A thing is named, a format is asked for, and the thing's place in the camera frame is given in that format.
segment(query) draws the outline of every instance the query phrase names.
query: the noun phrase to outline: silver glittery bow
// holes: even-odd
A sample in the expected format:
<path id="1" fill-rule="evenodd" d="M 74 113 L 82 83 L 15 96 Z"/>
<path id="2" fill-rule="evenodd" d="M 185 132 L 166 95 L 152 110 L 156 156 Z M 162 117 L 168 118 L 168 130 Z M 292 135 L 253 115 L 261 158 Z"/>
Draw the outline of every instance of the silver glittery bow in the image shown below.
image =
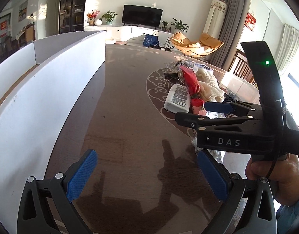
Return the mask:
<path id="1" fill-rule="evenodd" d="M 181 66 L 185 66 L 188 68 L 194 68 L 195 62 L 190 60 L 180 60 L 180 61 L 173 61 L 165 63 L 166 67 L 168 68 L 169 73 L 178 73 L 180 71 Z"/>

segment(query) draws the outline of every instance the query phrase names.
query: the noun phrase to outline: gray curtain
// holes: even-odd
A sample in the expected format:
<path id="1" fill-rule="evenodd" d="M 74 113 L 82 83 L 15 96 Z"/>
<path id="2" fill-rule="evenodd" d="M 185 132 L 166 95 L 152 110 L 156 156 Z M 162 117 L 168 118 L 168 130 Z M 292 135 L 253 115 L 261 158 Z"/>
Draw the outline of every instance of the gray curtain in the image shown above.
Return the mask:
<path id="1" fill-rule="evenodd" d="M 219 35 L 219 40 L 223 41 L 224 45 L 213 53 L 209 61 L 210 64 L 219 68 L 223 67 L 224 62 L 230 52 L 245 2 L 245 0 L 224 1 L 226 1 L 228 9 Z"/>

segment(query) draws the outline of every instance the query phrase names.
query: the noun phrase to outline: red flowers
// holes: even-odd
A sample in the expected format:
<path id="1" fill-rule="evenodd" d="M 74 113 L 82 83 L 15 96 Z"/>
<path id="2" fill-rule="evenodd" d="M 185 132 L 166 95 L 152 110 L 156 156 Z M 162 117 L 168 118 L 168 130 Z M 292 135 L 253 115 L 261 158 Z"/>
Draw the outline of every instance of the red flowers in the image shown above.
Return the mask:
<path id="1" fill-rule="evenodd" d="M 95 19 L 99 13 L 100 11 L 92 11 L 91 13 L 87 14 L 87 17 L 90 19 Z"/>

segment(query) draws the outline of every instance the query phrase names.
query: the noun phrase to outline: flower vase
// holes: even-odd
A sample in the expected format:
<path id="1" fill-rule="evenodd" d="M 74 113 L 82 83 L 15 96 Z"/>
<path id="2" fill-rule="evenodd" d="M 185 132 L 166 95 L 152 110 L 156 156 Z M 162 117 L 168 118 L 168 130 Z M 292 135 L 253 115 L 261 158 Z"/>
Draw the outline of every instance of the flower vase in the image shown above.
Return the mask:
<path id="1" fill-rule="evenodd" d="M 96 26 L 100 26 L 100 25 L 102 25 L 102 23 L 103 23 L 102 19 L 96 19 L 96 20 L 94 20 L 94 24 Z"/>

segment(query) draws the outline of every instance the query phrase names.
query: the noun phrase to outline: blue gripper pad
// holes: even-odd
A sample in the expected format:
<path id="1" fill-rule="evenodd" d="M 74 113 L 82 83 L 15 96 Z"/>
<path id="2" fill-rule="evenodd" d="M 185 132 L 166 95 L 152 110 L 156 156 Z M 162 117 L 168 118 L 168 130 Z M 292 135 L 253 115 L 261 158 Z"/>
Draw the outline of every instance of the blue gripper pad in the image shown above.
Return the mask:
<path id="1" fill-rule="evenodd" d="M 197 163 L 216 198 L 226 201 L 228 197 L 228 185 L 209 157 L 203 151 L 198 153 Z"/>
<path id="2" fill-rule="evenodd" d="M 228 114 L 234 111 L 234 107 L 228 103 L 205 102 L 204 107 L 208 112 Z"/>
<path id="3" fill-rule="evenodd" d="M 66 196 L 69 202 L 72 202 L 72 200 L 75 200 L 80 196 L 91 173 L 96 167 L 96 164 L 97 153 L 92 150 L 67 183 Z"/>

